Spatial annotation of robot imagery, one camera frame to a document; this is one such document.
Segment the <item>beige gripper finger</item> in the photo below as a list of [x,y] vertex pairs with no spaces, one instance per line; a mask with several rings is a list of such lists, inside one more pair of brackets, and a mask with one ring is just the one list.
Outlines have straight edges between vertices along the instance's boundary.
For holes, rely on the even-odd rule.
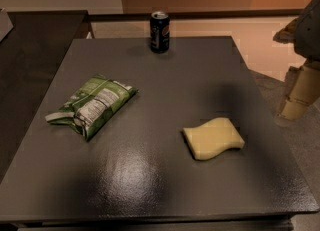
[[284,81],[283,94],[275,115],[280,126],[300,119],[320,97],[320,62],[307,59],[299,68],[290,67]]

